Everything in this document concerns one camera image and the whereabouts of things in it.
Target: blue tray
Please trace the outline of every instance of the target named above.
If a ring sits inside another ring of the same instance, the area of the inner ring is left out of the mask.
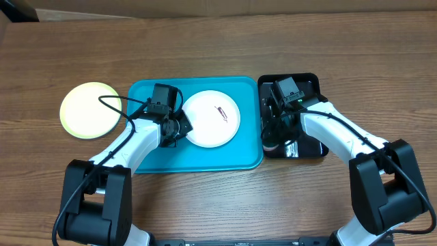
[[[179,88],[184,100],[204,90],[227,94],[240,110],[240,128],[231,141],[217,148],[202,148],[183,138],[177,148],[153,150],[140,164],[137,174],[241,170],[255,168],[261,163],[259,98],[254,80],[249,77],[141,80],[129,89],[129,97],[145,101],[152,96],[155,83]],[[139,103],[128,102],[128,115],[138,107]]]

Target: cardboard box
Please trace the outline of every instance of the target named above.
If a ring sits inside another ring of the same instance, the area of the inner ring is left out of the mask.
[[[437,10],[435,0],[27,0],[36,9],[136,18]]]

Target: wooden table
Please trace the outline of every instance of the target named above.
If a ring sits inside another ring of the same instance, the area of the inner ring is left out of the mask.
[[[73,87],[100,81],[126,95],[140,79],[293,72],[315,73],[323,95],[371,133],[410,143],[437,206],[437,12],[17,23],[0,50],[0,244],[50,245],[66,165],[124,127],[93,141],[67,134],[59,106]],[[350,204],[348,169],[332,154],[133,178],[134,223],[158,238],[328,236]],[[429,223],[421,215],[404,227]],[[396,241],[437,245],[437,232]]]

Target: yellow plate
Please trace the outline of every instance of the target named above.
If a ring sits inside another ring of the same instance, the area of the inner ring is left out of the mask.
[[[98,101],[98,97],[104,95],[118,96],[112,87],[99,82],[84,83],[71,90],[59,110],[65,130],[81,139],[94,139],[111,131],[121,115]],[[122,110],[122,101],[119,98],[102,100]]]

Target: round plate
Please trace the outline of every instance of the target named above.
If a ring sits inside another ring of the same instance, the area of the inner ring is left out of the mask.
[[[101,137],[111,131],[121,115],[98,101],[103,95],[118,96],[112,87],[99,82],[84,83],[71,90],[59,110],[65,130],[81,139]],[[122,110],[119,98],[103,98],[103,101]]]
[[[182,106],[193,130],[186,138],[205,148],[226,144],[240,126],[240,110],[228,95],[217,91],[203,91],[191,96]]]

